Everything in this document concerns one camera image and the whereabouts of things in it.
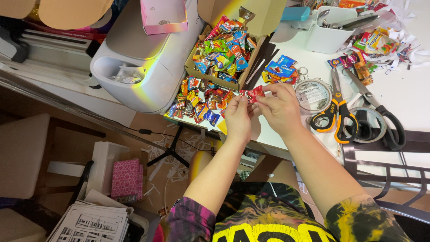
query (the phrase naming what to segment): chair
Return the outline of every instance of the chair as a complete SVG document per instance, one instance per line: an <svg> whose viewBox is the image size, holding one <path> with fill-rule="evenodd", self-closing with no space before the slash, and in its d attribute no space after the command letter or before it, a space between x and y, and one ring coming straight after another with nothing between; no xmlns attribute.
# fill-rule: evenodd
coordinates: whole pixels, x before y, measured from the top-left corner
<svg viewBox="0 0 430 242"><path fill-rule="evenodd" d="M76 186L45 187L56 127L106 137L103 132L49 114L0 125L0 197L29 199L49 193L76 192L81 188L83 178ZM92 163L89 162L85 176L88 176Z"/></svg>

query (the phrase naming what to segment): black-handled scissors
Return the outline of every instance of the black-handled scissors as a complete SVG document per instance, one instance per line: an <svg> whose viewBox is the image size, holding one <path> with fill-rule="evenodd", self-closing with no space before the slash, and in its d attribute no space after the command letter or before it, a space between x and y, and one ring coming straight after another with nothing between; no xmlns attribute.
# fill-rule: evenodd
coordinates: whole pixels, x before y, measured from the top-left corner
<svg viewBox="0 0 430 242"><path fill-rule="evenodd" d="M374 95L371 92L369 92L369 90L367 90L367 88L364 86L364 84L361 83L360 79L358 79L358 77L356 75L354 75L351 72L351 70L345 69L345 71L349 75L349 77L351 77L352 81L357 85L357 87L359 89L359 93L363 95L365 100L367 102L369 102L370 104L372 104L373 106L375 106L375 108L376 108L375 110L378 111L382 116L387 117L396 127L398 137L395 137L395 135L393 134L391 129L387 128L387 132L385 133L385 135L383 137L383 141L385 142L385 144L392 150L399 150L403 146L405 146L405 144L406 144L406 133L405 133L405 129L403 128L400 121L391 112L386 110L384 105L381 105L380 103L378 103L378 101L375 99ZM366 125L364 123L364 122L367 122L367 118L366 118L365 114L363 115L363 119L359 118L358 116L359 115L357 114L357 119L359 120L360 128L370 127L370 125Z"/></svg>
<svg viewBox="0 0 430 242"><path fill-rule="evenodd" d="M339 111L338 115L338 126L336 128L335 139L340 144L348 144L354 141L358 132L358 122L353 114L347 108L347 102L342 98L341 93L341 83L339 81L339 74L337 69L332 69L332 86L333 86L333 99L330 103L329 107L315 115L310 121L310 126L315 129L317 132L324 133L333 128L336 120L336 112ZM348 118L352 121L351 124L351 137L343 138L341 136L344 130L344 120ZM317 123L320 123L320 120L328 120L328 123L324 127L320 127Z"/></svg>

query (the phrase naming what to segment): tape roll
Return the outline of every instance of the tape roll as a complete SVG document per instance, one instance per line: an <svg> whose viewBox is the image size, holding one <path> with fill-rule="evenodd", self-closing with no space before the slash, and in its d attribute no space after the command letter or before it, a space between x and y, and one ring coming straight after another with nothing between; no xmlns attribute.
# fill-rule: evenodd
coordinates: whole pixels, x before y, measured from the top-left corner
<svg viewBox="0 0 430 242"><path fill-rule="evenodd" d="M378 119L378 121L380 123L381 132L373 140L360 140L360 139L356 138L356 139L354 139L354 141L358 142L358 143L372 143L372 142L374 142L374 141L379 140L380 138L382 138L385 135L385 132L387 131L387 123L385 122L385 119L382 116L382 114L380 114L378 111L376 111L374 109L367 108L367 107L352 108L352 109L350 109L350 113L354 114L354 113L356 113L359 110L363 110L363 111L366 111L368 113L372 113ZM351 134L348 132L348 130L346 129L345 126L344 126L344 134L346 134L347 137L351 137Z"/></svg>
<svg viewBox="0 0 430 242"><path fill-rule="evenodd" d="M325 85L325 83L321 81L316 81L316 80L307 80L307 81L300 82L295 87L295 94L296 94L297 100L299 101L300 110L306 114L317 114L323 110L326 110L329 107L330 101L332 99L331 90ZM309 98L308 100L311 100L310 98L318 95L320 97L324 96L324 98L316 102L312 102L312 101L311 103L306 102L308 98Z"/></svg>

